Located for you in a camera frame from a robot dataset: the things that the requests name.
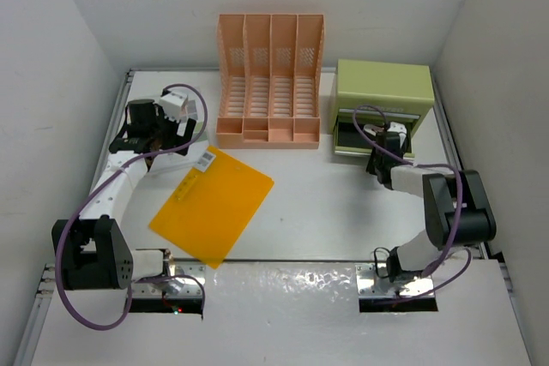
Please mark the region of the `orange plastic clipboard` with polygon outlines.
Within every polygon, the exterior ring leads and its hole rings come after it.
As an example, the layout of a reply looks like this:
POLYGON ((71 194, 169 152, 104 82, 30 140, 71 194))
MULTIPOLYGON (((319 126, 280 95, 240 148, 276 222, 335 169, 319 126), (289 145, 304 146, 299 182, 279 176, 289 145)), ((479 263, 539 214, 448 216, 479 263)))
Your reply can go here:
POLYGON ((153 217, 149 229, 216 269, 273 186, 271 177, 210 146, 153 217))

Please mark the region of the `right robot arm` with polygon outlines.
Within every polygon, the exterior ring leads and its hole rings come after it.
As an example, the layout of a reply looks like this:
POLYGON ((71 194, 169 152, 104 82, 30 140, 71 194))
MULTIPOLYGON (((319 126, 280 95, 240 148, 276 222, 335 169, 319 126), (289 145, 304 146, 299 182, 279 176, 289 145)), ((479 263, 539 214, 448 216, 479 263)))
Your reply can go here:
POLYGON ((364 135, 372 144, 366 171, 386 189, 418 196, 424 205, 425 228, 389 252, 389 281, 428 276, 452 249, 494 239, 497 224, 477 171, 442 164, 418 167, 402 158, 406 139, 401 133, 370 129, 364 135))

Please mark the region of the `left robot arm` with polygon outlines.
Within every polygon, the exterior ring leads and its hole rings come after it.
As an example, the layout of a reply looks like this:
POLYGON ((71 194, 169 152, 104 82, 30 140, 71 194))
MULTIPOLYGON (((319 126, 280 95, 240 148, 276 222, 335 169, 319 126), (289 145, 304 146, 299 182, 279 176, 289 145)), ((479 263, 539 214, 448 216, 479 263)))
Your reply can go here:
POLYGON ((108 147, 106 167, 95 188, 98 194, 78 212, 61 254, 61 282, 66 290, 124 289, 131 282, 160 276, 162 249, 132 250, 120 225, 138 183, 153 165, 156 153, 175 148, 185 156, 196 119, 186 96, 169 93, 158 101, 135 99, 108 147))

